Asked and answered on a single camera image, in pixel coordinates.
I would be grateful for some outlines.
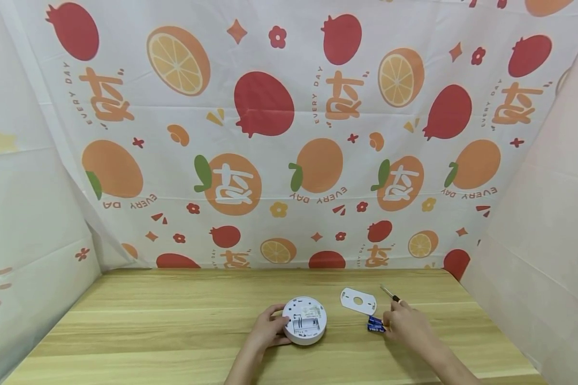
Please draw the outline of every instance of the printed backdrop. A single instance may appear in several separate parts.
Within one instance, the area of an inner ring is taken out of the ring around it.
[[[142,267],[460,279],[578,53],[578,0],[5,4]]]

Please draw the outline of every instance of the yellow star print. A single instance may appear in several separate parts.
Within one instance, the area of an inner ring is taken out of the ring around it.
[[[17,137],[15,135],[0,133],[0,154],[17,151],[16,140]]]

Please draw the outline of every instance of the white smoke detector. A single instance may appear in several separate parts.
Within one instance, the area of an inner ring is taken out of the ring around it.
[[[289,317],[285,335],[297,345],[312,345],[325,332],[327,315],[322,304],[310,297],[296,297],[283,309],[283,317]]]

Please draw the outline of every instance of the wooden table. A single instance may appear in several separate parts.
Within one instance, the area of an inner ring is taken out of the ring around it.
[[[447,272],[122,270],[94,283],[5,381],[6,385],[222,384],[254,318],[295,296],[328,313],[317,344],[270,349],[259,384],[437,384],[418,357],[366,331],[341,306],[351,287],[378,301],[385,284],[426,313],[438,335],[484,384],[545,384]]]

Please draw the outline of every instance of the white wall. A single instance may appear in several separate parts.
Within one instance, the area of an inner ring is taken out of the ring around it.
[[[99,275],[90,231],[0,14],[0,378]],[[89,248],[87,258],[75,254]]]
[[[462,283],[549,384],[578,385],[578,58]]]

